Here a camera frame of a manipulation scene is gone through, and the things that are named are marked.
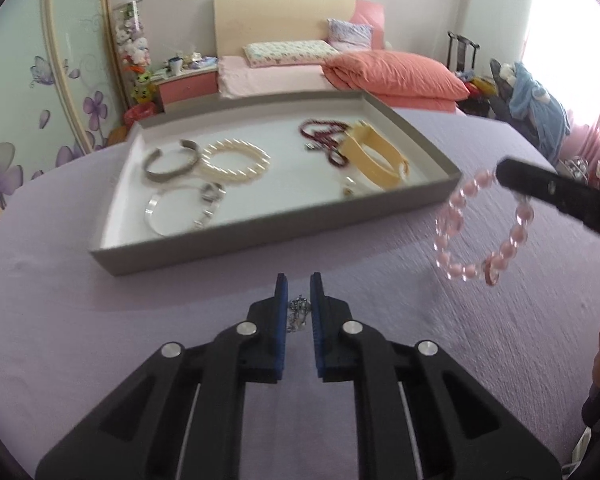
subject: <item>pearl bracelet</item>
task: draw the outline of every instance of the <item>pearl bracelet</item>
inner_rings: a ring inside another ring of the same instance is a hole
[[[211,157],[221,152],[239,152],[247,155],[256,161],[253,166],[248,166],[244,170],[225,170],[211,163]],[[246,140],[225,139],[217,140],[208,145],[200,154],[202,164],[200,171],[205,173],[214,182],[226,181],[239,184],[253,178],[259,177],[269,169],[270,156],[261,150],[255,144],[251,144]]]
[[[534,210],[529,198],[514,193],[516,207],[516,223],[509,231],[509,238],[501,243],[497,251],[492,251],[480,264],[462,264],[452,261],[448,251],[449,239],[457,235],[464,227],[464,215],[468,198],[475,197],[481,189],[491,187],[496,182],[495,174],[488,170],[478,171],[459,190],[453,192],[436,216],[436,238],[433,248],[436,250],[436,265],[442,269],[450,280],[479,279],[484,275],[487,285],[494,286],[500,279],[500,273],[507,269],[510,261],[516,256],[518,248],[526,243],[526,227],[534,219]]]

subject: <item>pillow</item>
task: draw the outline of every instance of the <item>pillow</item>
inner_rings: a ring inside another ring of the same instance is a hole
[[[372,94],[461,101],[465,88],[442,63],[429,57],[393,50],[347,52],[328,59],[322,72],[337,88]]]
[[[338,43],[344,42],[371,49],[371,36],[374,32],[374,28],[371,25],[356,25],[331,18],[327,22],[329,23],[329,37],[327,41],[330,44],[333,45],[334,41]]]
[[[338,51],[323,40],[251,43],[244,53],[252,68],[275,65],[320,65]]]
[[[329,41],[329,44],[338,52],[360,52],[361,50],[371,50],[368,46],[355,45],[346,41]]]

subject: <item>bed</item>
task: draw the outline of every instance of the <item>bed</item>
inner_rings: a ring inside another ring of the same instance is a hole
[[[372,25],[384,48],[384,7],[365,0],[214,0],[218,86],[225,98],[335,90],[319,65],[250,68],[243,47],[263,41],[324,40],[327,19]]]

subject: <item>orange pillow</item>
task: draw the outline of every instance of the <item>orange pillow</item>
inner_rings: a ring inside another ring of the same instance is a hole
[[[331,84],[341,89],[448,101],[469,97],[464,83],[442,63],[409,52],[347,52],[325,61],[322,71]]]

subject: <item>butterfly decal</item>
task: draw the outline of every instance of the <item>butterfly decal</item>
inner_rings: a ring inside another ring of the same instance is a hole
[[[33,81],[31,81],[29,88],[33,88],[36,83],[45,86],[51,86],[56,83],[54,73],[51,70],[51,65],[45,58],[36,56],[33,59],[33,63],[33,66],[30,68]],[[69,63],[67,59],[64,60],[62,67],[64,68],[64,73],[70,79],[78,79],[80,77],[79,68],[75,68],[69,72]]]

